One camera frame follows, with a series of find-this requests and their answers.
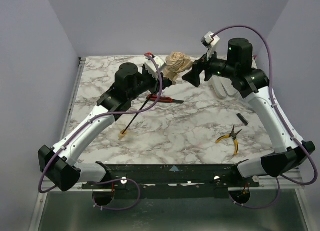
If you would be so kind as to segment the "blue tape triangle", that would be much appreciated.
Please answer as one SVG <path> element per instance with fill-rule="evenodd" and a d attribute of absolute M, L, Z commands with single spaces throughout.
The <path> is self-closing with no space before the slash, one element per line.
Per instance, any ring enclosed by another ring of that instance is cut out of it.
<path fill-rule="evenodd" d="M 171 172 L 179 172 L 180 170 L 178 169 L 177 166 L 173 165 L 170 169 Z"/>

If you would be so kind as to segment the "beige folding umbrella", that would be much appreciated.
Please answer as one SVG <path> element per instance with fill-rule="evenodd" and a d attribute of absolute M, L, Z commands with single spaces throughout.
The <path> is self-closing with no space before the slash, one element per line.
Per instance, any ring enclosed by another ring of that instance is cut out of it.
<path fill-rule="evenodd" d="M 182 52 L 172 52 L 165 58 L 165 62 L 166 67 L 164 68 L 163 75 L 165 78 L 168 78 L 172 81 L 172 85 L 176 84 L 176 80 L 179 77 L 179 74 L 191 68 L 193 64 L 190 56 Z M 150 100 L 146 99 L 146 101 L 139 110 L 142 110 L 149 101 Z M 126 128 L 119 133 L 119 141 L 121 141 L 127 135 L 127 130 L 134 122 L 134 120 L 138 117 L 138 115 L 138 113 L 135 114 L 135 116 L 132 118 L 132 120 L 129 122 Z"/>

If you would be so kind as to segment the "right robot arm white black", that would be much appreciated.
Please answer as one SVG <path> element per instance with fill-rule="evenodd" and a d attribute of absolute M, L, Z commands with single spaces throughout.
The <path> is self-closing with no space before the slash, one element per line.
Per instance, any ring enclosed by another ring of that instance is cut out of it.
<path fill-rule="evenodd" d="M 307 155 L 315 151 L 314 143 L 305 141 L 297 133 L 276 98 L 270 96 L 270 81 L 265 72 L 252 67 L 252 44 L 245 38 L 229 40 L 227 59 L 223 60 L 217 57 L 216 46 L 219 40 L 219 37 L 213 35 L 201 39 L 207 52 L 193 63 L 191 71 L 182 79 L 195 87 L 200 86 L 201 73 L 205 74 L 206 82 L 213 76 L 229 79 L 243 100 L 258 115 L 274 152 L 239 163 L 238 173 L 243 178 L 266 175 L 276 178 L 298 167 L 307 159 Z"/>

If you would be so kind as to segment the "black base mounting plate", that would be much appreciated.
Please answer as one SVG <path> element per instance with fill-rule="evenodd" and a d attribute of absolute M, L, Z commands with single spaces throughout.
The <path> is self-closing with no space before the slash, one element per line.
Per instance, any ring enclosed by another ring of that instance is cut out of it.
<path fill-rule="evenodd" d="M 179 171 L 170 171 L 177 166 Z M 229 189 L 257 188 L 259 182 L 243 178 L 234 164 L 108 164 L 104 181 L 88 182 L 84 190 L 103 196 L 114 193 L 116 199 L 227 199 Z"/>

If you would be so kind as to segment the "aluminium rail frame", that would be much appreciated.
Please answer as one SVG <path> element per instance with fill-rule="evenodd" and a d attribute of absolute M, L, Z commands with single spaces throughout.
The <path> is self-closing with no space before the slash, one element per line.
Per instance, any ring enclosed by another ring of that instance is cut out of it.
<path fill-rule="evenodd" d="M 202 56 L 191 64 L 183 80 L 195 87 L 200 75 L 231 80 L 244 100 L 260 118 L 273 153 L 237 164 L 104 164 L 79 163 L 78 158 L 92 141 L 121 116 L 130 114 L 131 102 L 144 92 L 160 95 L 172 81 L 163 71 L 169 66 L 159 56 L 146 54 L 142 71 L 131 62 L 123 63 L 115 81 L 98 100 L 87 118 L 64 139 L 38 151 L 42 176 L 66 192 L 76 184 L 92 189 L 96 207 L 109 210 L 114 199 L 231 199 L 245 207 L 250 188 L 258 187 L 255 177 L 278 178 L 301 165 L 315 151 L 286 121 L 271 90 L 265 72 L 253 67 L 252 57 L 232 60 Z"/>

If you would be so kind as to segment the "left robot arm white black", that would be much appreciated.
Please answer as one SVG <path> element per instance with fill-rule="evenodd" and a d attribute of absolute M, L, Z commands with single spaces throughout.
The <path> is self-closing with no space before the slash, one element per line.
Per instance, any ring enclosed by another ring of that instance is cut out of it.
<path fill-rule="evenodd" d="M 131 62 L 119 66 L 112 86 L 99 98 L 89 115 L 70 134 L 52 147 L 42 146 L 38 151 L 40 171 L 42 173 L 38 191 L 44 190 L 44 178 L 65 192 L 75 184 L 82 182 L 100 183 L 106 179 L 108 168 L 101 162 L 81 164 L 78 159 L 83 151 L 106 128 L 113 125 L 121 116 L 140 114 L 152 107 L 130 111 L 131 102 L 145 92 L 161 96 L 162 91 L 173 85 L 162 70 L 164 64 L 157 64 L 153 59 L 147 60 L 142 71 Z"/>

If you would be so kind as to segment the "red black utility knife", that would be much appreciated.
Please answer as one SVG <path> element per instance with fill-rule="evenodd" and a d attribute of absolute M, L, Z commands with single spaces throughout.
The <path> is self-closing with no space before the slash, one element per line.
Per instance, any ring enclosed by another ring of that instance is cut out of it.
<path fill-rule="evenodd" d="M 157 95 L 148 95 L 147 99 L 155 102 L 156 99 L 158 98 Z M 167 104 L 183 104 L 185 101 L 184 100 L 178 100 L 178 99 L 173 99 L 171 97 L 166 97 L 166 96 L 161 96 L 158 100 L 159 103 L 167 103 Z"/>

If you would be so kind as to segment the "black hex key holder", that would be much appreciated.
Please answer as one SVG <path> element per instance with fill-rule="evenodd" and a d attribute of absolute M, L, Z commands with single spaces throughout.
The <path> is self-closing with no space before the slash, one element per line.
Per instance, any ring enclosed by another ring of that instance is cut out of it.
<path fill-rule="evenodd" d="M 236 116 L 239 118 L 239 120 L 245 125 L 248 126 L 249 122 L 247 121 L 247 119 L 241 114 L 241 113 L 237 113 Z"/>

